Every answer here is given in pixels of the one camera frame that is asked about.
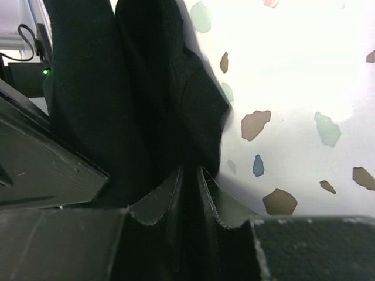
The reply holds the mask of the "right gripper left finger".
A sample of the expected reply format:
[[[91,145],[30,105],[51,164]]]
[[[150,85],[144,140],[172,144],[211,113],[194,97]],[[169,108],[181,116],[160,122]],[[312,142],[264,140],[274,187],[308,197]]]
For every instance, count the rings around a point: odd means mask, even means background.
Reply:
[[[1,279],[183,280],[183,179],[125,209],[1,212]]]

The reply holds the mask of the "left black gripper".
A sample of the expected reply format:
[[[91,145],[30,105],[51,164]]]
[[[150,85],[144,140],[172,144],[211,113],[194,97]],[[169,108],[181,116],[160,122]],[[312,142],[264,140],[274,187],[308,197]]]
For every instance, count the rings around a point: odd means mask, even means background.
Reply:
[[[49,130],[49,117],[1,81],[1,209],[90,202],[109,177]]]

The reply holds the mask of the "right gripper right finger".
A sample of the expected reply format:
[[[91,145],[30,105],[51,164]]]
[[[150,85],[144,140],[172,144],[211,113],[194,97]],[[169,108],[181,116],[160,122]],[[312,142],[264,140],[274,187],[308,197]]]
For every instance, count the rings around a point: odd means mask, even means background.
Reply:
[[[266,217],[199,169],[206,280],[373,280],[374,219]]]

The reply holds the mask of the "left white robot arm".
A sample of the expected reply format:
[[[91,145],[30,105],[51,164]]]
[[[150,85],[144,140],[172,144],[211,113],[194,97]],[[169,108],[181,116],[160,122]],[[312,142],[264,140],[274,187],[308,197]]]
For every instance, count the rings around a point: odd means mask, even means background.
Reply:
[[[50,208],[87,203],[108,176],[50,131],[49,116],[32,102],[42,98],[52,51],[43,24],[18,33],[39,62],[1,65],[1,209]]]

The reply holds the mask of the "black t shirt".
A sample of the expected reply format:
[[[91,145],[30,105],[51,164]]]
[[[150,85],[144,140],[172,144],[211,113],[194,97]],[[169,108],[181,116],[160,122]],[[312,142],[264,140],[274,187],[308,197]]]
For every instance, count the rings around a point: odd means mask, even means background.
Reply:
[[[188,49],[176,1],[45,1],[52,70],[44,91],[57,136],[109,183],[84,208],[122,208],[175,169],[220,167],[229,108]]]

